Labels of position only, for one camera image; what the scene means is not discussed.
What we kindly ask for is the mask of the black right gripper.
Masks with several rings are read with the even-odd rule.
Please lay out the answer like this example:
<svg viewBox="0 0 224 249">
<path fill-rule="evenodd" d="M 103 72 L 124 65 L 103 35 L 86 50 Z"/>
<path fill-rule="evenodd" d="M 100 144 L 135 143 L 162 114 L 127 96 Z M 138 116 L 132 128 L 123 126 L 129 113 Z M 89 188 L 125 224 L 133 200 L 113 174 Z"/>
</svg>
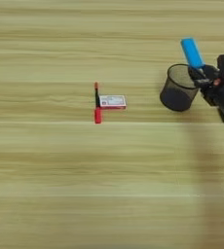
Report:
<svg viewBox="0 0 224 249">
<path fill-rule="evenodd" d="M 224 123 L 224 84 L 214 81 L 219 78 L 218 69 L 205 64 L 202 68 L 189 67 L 188 74 L 194 86 L 201 89 L 204 100 L 210 106 L 217 108 L 221 121 Z"/>
</svg>

